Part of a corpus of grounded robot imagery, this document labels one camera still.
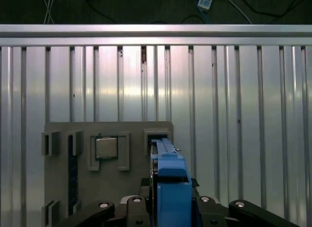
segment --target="gray bracket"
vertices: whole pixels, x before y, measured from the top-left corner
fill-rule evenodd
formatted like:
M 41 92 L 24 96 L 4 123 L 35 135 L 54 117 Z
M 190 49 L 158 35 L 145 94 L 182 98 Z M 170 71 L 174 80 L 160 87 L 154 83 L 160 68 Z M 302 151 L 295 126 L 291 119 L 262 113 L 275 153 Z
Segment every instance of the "gray bracket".
M 51 201 L 41 209 L 42 227 L 52 227 L 59 222 L 59 201 Z
M 83 131 L 78 130 L 73 132 L 67 132 L 66 133 L 67 144 L 69 143 L 71 137 L 73 140 L 73 155 L 74 156 L 80 155 L 83 150 Z
M 150 154 L 150 148 L 148 148 L 149 137 L 163 135 L 165 138 L 168 138 L 170 141 L 173 141 L 172 134 L 168 128 L 145 128 L 144 129 L 144 148 L 145 155 Z
M 146 144 L 153 136 L 172 140 L 174 132 L 170 122 L 53 122 L 44 130 L 44 200 L 58 201 L 50 204 L 50 216 L 49 205 L 42 209 L 44 226 L 57 218 L 62 221 L 103 194 L 117 204 L 137 193 L 141 179 L 150 176 Z M 103 140 L 96 145 L 96 139 Z
M 129 171 L 130 169 L 130 133 L 118 133 L 118 170 Z
M 59 153 L 59 132 L 44 132 L 41 134 L 41 154 L 53 156 Z

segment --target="screw head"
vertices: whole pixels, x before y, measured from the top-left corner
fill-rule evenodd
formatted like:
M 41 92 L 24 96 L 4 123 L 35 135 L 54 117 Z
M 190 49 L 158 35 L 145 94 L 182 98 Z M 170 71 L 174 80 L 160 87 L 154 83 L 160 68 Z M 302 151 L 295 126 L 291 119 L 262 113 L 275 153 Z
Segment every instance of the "screw head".
M 245 204 L 242 202 L 236 202 L 235 205 L 238 207 L 244 207 L 245 206 Z
M 108 204 L 106 204 L 106 203 L 99 204 L 99 207 L 101 207 L 101 208 L 106 208 L 106 207 L 108 207 Z
M 200 198 L 203 202 L 209 202 L 210 199 L 208 197 L 201 197 Z

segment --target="vertical metal rib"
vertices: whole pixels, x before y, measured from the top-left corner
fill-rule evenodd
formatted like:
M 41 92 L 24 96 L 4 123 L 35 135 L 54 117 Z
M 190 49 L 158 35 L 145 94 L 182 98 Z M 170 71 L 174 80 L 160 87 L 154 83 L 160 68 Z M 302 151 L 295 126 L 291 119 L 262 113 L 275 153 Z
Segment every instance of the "vertical metal rib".
M 215 196 L 214 88 L 211 46 L 194 46 L 196 179 L 200 195 Z
M 189 48 L 171 46 L 171 101 L 172 123 L 175 125 L 174 142 L 191 164 L 190 98 L 189 98 Z
M 12 69 L 12 226 L 21 226 L 21 48 L 13 48 Z
M 41 225 L 41 207 L 44 205 L 44 160 L 38 150 L 44 131 L 48 86 L 45 81 L 45 47 L 27 47 L 26 50 L 26 226 Z
M 191 137 L 191 171 L 196 178 L 196 145 L 195 145 L 195 96 L 194 96 L 194 50 L 189 47 L 189 99 L 190 99 L 190 137 Z
M 98 120 L 118 121 L 117 46 L 98 48 Z
M 238 198 L 243 199 L 243 151 L 242 151 L 242 114 L 239 47 L 234 48 L 237 81 L 237 162 L 238 162 Z
M 287 155 L 287 124 L 286 124 L 286 95 L 285 95 L 285 57 L 284 47 L 279 50 L 281 73 L 281 105 L 282 105 L 282 147 L 283 147 L 283 193 L 284 193 L 284 218 L 290 220 L 289 193 L 288 193 L 288 155 Z
M 20 222 L 21 227 L 26 226 L 26 48 L 21 51 L 21 133 L 20 133 L 20 143 L 21 143 L 21 214 Z
M 94 94 L 94 121 L 98 122 L 99 121 L 99 96 L 98 96 L 98 87 L 99 87 L 99 79 L 98 79 L 98 47 L 94 48 L 94 89 L 93 89 L 93 94 Z
M 281 74 L 278 46 L 262 47 L 266 209 L 284 217 Z
M 85 121 L 94 121 L 94 48 L 85 48 Z
M 226 98 L 227 98 L 227 134 L 228 134 L 228 193 L 229 201 L 238 199 L 238 66 L 234 46 L 225 48 L 226 58 Z
M 165 49 L 165 96 L 166 96 L 166 120 L 172 120 L 172 93 L 171 93 L 171 52 Z
M 157 69 L 156 69 L 156 49 L 155 46 L 146 47 L 146 63 L 147 63 L 147 74 L 146 74 L 146 115 L 148 121 L 156 121 L 156 99 L 157 99 Z
M 306 203 L 307 203 L 307 226 L 311 222 L 311 204 L 310 204 L 310 153 L 309 153 L 309 118 L 308 118 L 308 88 L 307 88 L 307 63 L 306 48 L 301 48 L 302 58 L 302 98 L 303 98 L 303 128 L 304 128 L 304 158 L 305 158 L 305 185 L 306 185 Z
M 228 124 L 227 124 L 227 90 L 226 90 L 226 58 L 225 47 L 216 47 L 217 73 L 217 109 L 218 109 L 218 180 L 220 188 L 219 200 L 222 204 L 229 203 L 228 174 Z
M 219 163 L 219 126 L 218 126 L 218 74 L 216 47 L 212 47 L 212 78 L 213 78 L 213 102 L 214 102 L 214 195 L 220 199 L 220 163 Z
M 167 120 L 167 81 L 165 46 L 157 47 L 157 120 Z
M 259 83 L 256 46 L 239 48 L 243 198 L 261 205 Z
M 294 139 L 295 143 L 292 150 L 296 155 L 293 157 L 297 160 L 297 216 L 298 224 L 300 226 L 306 226 L 307 214 L 306 214 L 306 184 L 305 184 L 305 150 L 304 150 L 304 123 L 303 123 L 303 66 L 301 58 L 301 47 L 292 47 L 292 65 L 293 65 L 293 105 L 294 105 Z
M 70 121 L 70 50 L 69 47 L 51 47 L 49 74 L 50 120 Z
M 308 107 L 308 145 L 309 145 L 309 158 L 308 163 L 310 166 L 309 174 L 310 177 L 310 206 L 307 209 L 308 213 L 312 213 L 312 47 L 306 47 L 306 75 L 307 75 L 307 107 Z M 312 226 L 312 216 L 308 215 L 310 218 L 309 223 Z
M 142 121 L 141 47 L 123 47 L 124 121 Z
M 141 49 L 141 104 L 142 121 L 147 121 L 147 54 L 146 46 Z
M 84 47 L 76 46 L 74 48 L 74 53 L 71 62 L 71 115 L 73 122 L 83 122 L 84 121 Z
M 260 178 L 261 178 L 261 207 L 266 209 L 266 170 L 264 145 L 264 109 L 263 109 L 263 67 L 262 47 L 257 47 L 258 58 L 258 88 L 259 88 L 259 132 L 260 132 Z
M 123 53 L 118 48 L 117 78 L 118 78 L 118 121 L 123 121 Z
M 44 120 L 46 123 L 50 122 L 50 63 L 51 63 L 51 48 L 46 47 L 45 48 L 45 54 L 44 54 L 44 93 L 45 93 L 45 116 Z
M 13 50 L 1 51 L 1 226 L 12 225 L 12 69 Z
M 302 60 L 300 47 L 284 47 L 290 221 L 306 226 Z

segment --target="metal plate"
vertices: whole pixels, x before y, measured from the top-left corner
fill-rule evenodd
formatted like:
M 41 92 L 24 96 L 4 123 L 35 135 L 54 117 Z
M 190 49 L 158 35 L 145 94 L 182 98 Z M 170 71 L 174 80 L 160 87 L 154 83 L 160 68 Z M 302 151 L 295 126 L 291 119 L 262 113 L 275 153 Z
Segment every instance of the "metal plate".
M 311 225 L 311 45 L 310 25 L 0 25 L 1 224 L 40 224 L 45 122 L 157 120 L 201 195 Z

